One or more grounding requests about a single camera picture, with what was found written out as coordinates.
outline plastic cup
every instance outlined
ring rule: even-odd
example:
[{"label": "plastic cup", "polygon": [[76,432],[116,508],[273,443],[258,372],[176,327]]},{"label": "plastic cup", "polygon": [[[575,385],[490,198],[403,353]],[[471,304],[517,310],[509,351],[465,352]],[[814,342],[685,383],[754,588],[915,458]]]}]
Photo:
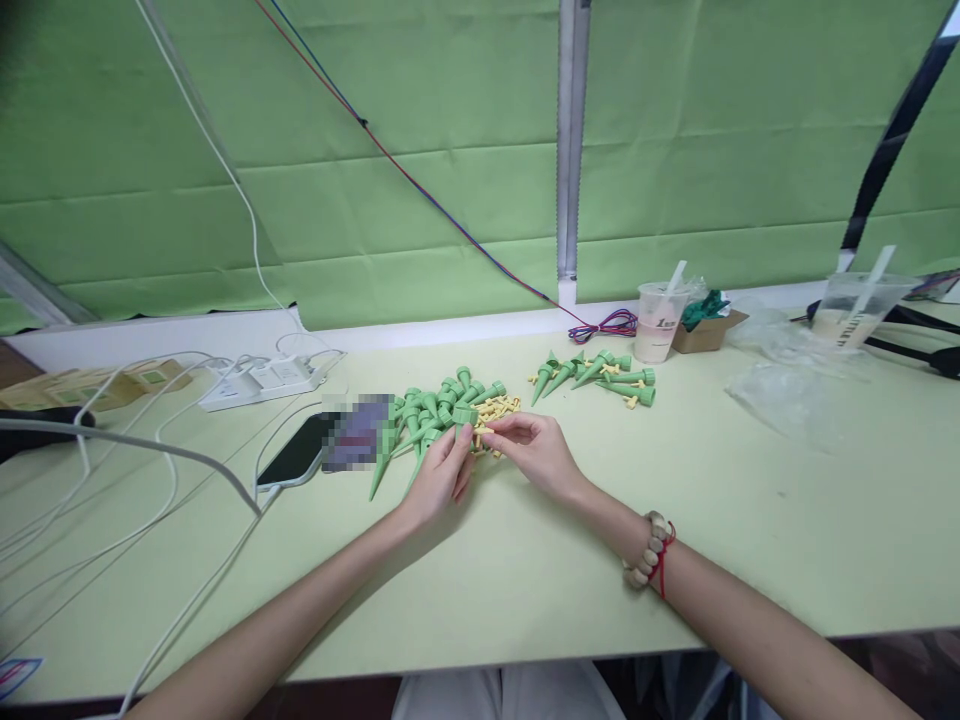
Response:
[{"label": "plastic cup", "polygon": [[640,306],[633,356],[647,365],[656,365],[666,360],[670,353],[690,292],[676,289],[668,295],[665,282],[645,283],[637,290],[640,291]]},{"label": "plastic cup", "polygon": [[[882,275],[871,289],[866,282],[868,275],[836,273],[827,278],[827,292],[813,316],[815,335],[830,340],[838,348],[858,348],[903,296],[920,284],[917,278]],[[864,305],[860,297],[865,292],[869,297]],[[858,304],[862,309],[854,312]]]}]

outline bracelet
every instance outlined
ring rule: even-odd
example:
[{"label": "bracelet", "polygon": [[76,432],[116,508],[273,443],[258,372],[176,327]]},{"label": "bracelet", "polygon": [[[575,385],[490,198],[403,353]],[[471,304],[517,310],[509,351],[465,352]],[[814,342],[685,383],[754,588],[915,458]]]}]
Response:
[{"label": "bracelet", "polygon": [[643,559],[633,567],[626,560],[623,561],[623,579],[627,581],[634,590],[643,590],[650,579],[660,571],[660,597],[666,599],[666,588],[664,587],[663,568],[664,560],[667,556],[667,548],[676,537],[677,530],[673,523],[664,520],[663,515],[656,510],[651,510],[644,515],[650,521],[650,540],[647,542],[647,549],[643,551]]}]

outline green cloth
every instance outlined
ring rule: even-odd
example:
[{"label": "green cloth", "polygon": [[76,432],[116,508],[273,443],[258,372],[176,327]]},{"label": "green cloth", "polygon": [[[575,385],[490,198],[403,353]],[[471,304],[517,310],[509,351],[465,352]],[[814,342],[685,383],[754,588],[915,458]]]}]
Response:
[{"label": "green cloth", "polygon": [[904,143],[857,250],[853,270],[873,267],[896,245],[889,271],[960,267],[960,60],[954,50]]},{"label": "green cloth", "polygon": [[711,290],[700,302],[690,303],[683,309],[680,322],[687,332],[693,332],[701,320],[720,317],[720,311],[730,304],[724,300],[719,290]]},{"label": "green cloth", "polygon": [[[281,6],[398,161],[555,295],[556,0]],[[546,307],[379,155],[256,4],[159,8],[308,329]]]},{"label": "green cloth", "polygon": [[594,3],[578,299],[635,296],[681,259],[714,287],[833,272],[863,174],[951,5]]},{"label": "green cloth", "polygon": [[[247,211],[134,3],[18,3],[4,21],[0,238],[105,320],[272,307]],[[260,250],[292,301],[262,229]],[[0,302],[0,332],[36,325]]]}]

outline hand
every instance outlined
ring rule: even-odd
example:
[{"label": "hand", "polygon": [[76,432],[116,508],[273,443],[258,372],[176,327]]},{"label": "hand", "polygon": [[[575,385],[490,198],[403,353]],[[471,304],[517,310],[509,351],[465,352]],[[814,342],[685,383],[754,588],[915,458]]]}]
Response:
[{"label": "hand", "polygon": [[434,520],[451,498],[459,505],[470,485],[476,461],[470,454],[473,428],[464,425],[459,437],[456,432],[456,426],[450,428],[430,446],[410,492],[400,503],[422,523]]},{"label": "hand", "polygon": [[482,442],[513,460],[527,480],[548,495],[568,497],[587,482],[552,417],[514,413],[487,427],[493,432],[481,435]]}]

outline pants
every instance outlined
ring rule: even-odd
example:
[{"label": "pants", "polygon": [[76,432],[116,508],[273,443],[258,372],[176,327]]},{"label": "pants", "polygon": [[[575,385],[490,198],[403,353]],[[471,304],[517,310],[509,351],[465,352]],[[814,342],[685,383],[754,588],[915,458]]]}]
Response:
[{"label": "pants", "polygon": [[393,720],[626,720],[590,661],[406,675]]}]

